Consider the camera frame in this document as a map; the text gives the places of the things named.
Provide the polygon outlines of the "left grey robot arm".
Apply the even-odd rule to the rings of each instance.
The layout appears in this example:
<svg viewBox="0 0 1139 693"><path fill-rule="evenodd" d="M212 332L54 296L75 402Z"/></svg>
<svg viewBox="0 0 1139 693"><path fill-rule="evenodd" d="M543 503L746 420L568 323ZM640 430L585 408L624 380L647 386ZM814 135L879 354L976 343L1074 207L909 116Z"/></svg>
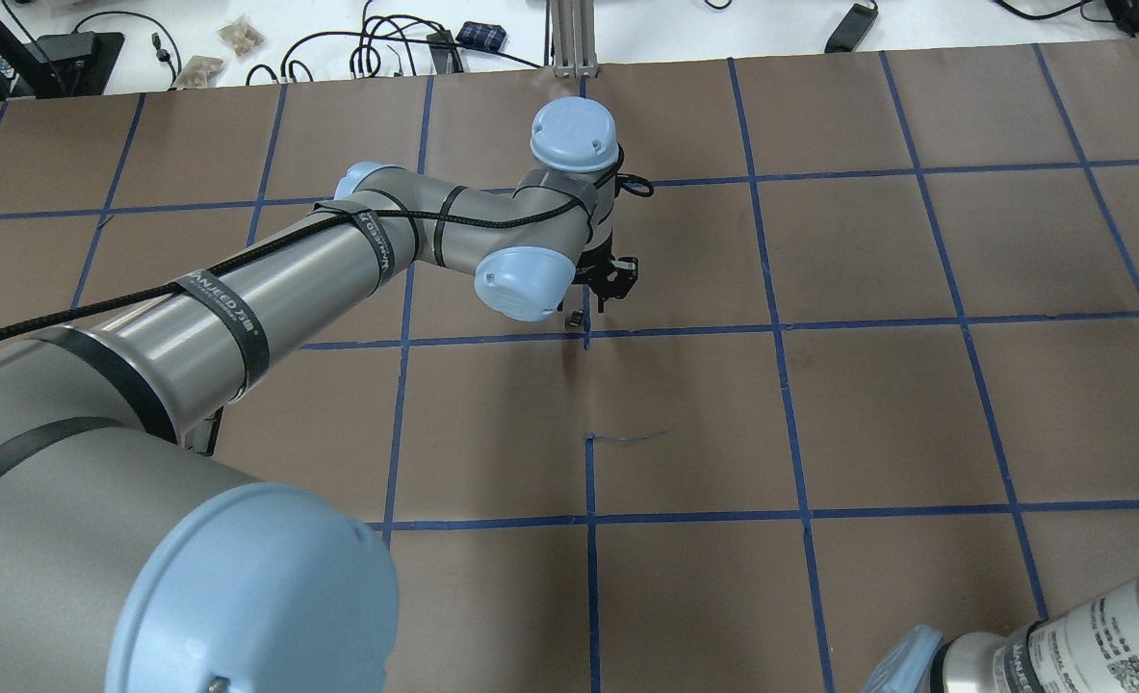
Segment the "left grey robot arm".
<svg viewBox="0 0 1139 693"><path fill-rule="evenodd" d="M157 288L0 328L0 692L379 692L399 582L361 519L188 449L350 308L423 262L544 321L612 255L625 152L580 96L534 115L513 194L349 168L268 240Z"/></svg>

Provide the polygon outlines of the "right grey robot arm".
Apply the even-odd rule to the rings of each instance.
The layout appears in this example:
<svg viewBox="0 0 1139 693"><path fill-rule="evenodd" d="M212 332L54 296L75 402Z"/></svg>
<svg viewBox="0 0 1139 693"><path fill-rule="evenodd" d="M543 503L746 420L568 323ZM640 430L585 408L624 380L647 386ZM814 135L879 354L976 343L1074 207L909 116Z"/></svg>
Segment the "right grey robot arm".
<svg viewBox="0 0 1139 693"><path fill-rule="evenodd" d="M1139 576L1008 636L916 626L865 692L1139 692Z"/></svg>

